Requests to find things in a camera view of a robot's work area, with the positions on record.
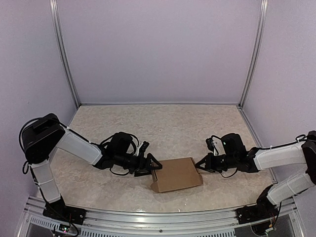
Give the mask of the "brown cardboard box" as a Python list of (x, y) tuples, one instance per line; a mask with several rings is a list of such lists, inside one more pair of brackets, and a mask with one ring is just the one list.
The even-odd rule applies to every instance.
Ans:
[(152, 171), (151, 189), (155, 193), (177, 191), (203, 184), (203, 178), (191, 157), (161, 160), (160, 163), (162, 169)]

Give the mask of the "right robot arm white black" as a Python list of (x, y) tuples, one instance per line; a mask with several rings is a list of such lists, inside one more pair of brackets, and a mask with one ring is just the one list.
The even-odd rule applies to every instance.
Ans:
[(210, 173), (222, 173), (228, 169), (240, 172), (257, 173), (272, 167), (290, 164), (304, 164), (306, 169), (299, 171), (286, 180), (271, 185), (261, 193), (252, 214), (257, 219), (268, 215), (272, 206), (316, 185), (316, 132), (299, 135), (295, 141), (268, 148), (253, 147), (247, 150), (239, 134), (230, 133), (221, 138), (224, 154), (220, 154), (214, 139), (206, 140), (210, 152), (195, 167)]

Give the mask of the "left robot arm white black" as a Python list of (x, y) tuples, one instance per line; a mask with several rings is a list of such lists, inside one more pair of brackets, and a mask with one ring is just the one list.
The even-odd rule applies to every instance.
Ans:
[(93, 166), (98, 170), (121, 167), (125, 174), (143, 176), (161, 170), (161, 162), (146, 150), (149, 143), (140, 142), (130, 133), (116, 132), (99, 143), (92, 142), (63, 124), (56, 114), (47, 114), (26, 122), (19, 131), (19, 145), (26, 158), (26, 165), (50, 212), (63, 220), (69, 215), (53, 171), (52, 161), (57, 153)]

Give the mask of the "front aluminium frame rail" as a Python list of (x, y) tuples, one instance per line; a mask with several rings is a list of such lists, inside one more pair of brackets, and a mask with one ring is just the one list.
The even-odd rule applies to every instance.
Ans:
[(69, 231), (67, 222), (45, 217), (45, 202), (28, 197), (16, 230), (17, 237), (257, 237), (264, 224), (273, 229), (266, 237), (305, 237), (306, 231), (293, 199), (282, 202), (277, 216), (239, 222), (237, 207), (197, 211), (119, 211), (82, 205), (83, 222)]

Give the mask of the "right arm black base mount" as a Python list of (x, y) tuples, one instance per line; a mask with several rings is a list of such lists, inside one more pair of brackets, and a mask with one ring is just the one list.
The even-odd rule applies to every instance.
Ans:
[(277, 216), (278, 209), (275, 206), (265, 206), (261, 204), (244, 206), (236, 209), (238, 223), (246, 224), (251, 222), (256, 222)]

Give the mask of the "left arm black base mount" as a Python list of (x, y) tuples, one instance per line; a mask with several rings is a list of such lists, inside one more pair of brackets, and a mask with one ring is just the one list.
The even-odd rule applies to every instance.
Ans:
[(43, 216), (54, 220), (64, 221), (71, 224), (82, 225), (86, 216), (86, 210), (72, 206), (63, 206), (57, 209), (45, 206)]

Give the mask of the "right aluminium corner post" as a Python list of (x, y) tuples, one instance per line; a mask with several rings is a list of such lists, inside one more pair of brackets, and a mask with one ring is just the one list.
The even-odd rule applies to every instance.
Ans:
[(255, 72), (256, 64), (259, 58), (260, 54), (260, 46), (262, 42), (262, 37), (264, 34), (264, 27), (265, 27), (265, 21), (266, 21), (266, 16), (267, 16), (267, 11), (268, 11), (268, 0), (262, 0), (261, 5), (260, 5), (260, 12), (259, 12), (259, 18), (258, 18), (258, 25), (257, 25), (257, 30), (256, 30), (256, 36), (255, 36), (255, 42), (250, 58), (250, 65), (247, 71), (246, 75), (246, 81), (243, 87), (243, 91), (241, 94), (241, 98), (239, 101), (239, 108), (242, 110), (243, 107), (245, 106), (245, 102), (247, 99), (247, 96), (250, 91), (253, 75)]

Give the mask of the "aluminium corner post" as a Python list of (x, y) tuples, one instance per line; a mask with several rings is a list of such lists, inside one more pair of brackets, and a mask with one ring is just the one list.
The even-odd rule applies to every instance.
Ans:
[(81, 102), (80, 102), (79, 95), (75, 86), (75, 82), (71, 73), (69, 60), (67, 57), (66, 48), (63, 41), (62, 27), (61, 27), (59, 11), (58, 11), (58, 3), (56, 0), (50, 0), (49, 6), (50, 6), (52, 22), (53, 22), (53, 27), (55, 31), (57, 47), (59, 50), (62, 67), (63, 67), (66, 81), (70, 90), (71, 98), (74, 102), (75, 107), (78, 109), (81, 106)]
[(243, 91), (241, 94), (241, 98), (239, 101), (239, 108), (242, 110), (243, 107), (245, 106), (245, 102), (247, 99), (247, 96), (250, 91), (253, 75), (255, 72), (256, 64), (259, 58), (260, 54), (260, 46), (262, 42), (262, 37), (264, 34), (264, 27), (265, 27), (265, 21), (266, 21), (266, 16), (267, 16), (267, 11), (268, 11), (268, 0), (262, 0), (261, 5), (260, 5), (260, 12), (259, 12), (259, 18), (258, 18), (258, 25), (257, 25), (257, 30), (256, 30), (256, 36), (255, 36), (255, 42), (250, 58), (250, 65), (247, 71), (246, 75), (246, 81), (243, 87)]

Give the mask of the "left aluminium corner post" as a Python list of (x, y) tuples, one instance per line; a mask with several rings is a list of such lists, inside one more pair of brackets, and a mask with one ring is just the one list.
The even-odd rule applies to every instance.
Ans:
[(63, 41), (62, 27), (61, 27), (59, 11), (58, 11), (58, 3), (56, 0), (50, 0), (49, 6), (50, 6), (52, 22), (53, 22), (53, 27), (55, 31), (57, 47), (59, 50), (62, 67), (63, 67), (66, 81), (70, 90), (71, 98), (74, 102), (75, 107), (78, 109), (81, 106), (81, 102), (80, 102), (79, 95), (75, 86), (75, 82), (71, 73), (69, 60), (67, 57), (66, 48)]

